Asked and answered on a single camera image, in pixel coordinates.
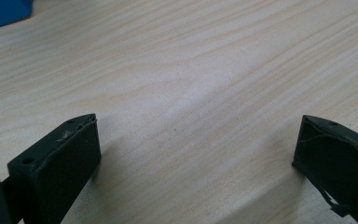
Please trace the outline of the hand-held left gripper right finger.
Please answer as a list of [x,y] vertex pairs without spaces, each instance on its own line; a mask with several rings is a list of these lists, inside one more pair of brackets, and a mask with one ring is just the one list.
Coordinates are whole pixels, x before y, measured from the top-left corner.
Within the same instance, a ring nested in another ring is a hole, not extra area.
[[331,210],[358,222],[358,133],[328,119],[302,118],[292,162]]

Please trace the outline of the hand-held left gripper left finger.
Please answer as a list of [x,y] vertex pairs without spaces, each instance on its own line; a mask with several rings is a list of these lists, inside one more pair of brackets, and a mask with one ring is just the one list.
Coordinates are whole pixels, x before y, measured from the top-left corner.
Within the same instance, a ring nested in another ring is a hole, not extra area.
[[7,165],[25,224],[60,224],[101,161],[94,114],[69,119]]

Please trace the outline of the thick blue book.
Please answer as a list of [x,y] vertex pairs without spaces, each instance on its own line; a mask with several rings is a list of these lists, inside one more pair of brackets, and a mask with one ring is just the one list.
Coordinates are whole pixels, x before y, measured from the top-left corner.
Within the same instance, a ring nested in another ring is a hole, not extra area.
[[0,0],[0,27],[31,15],[33,0]]

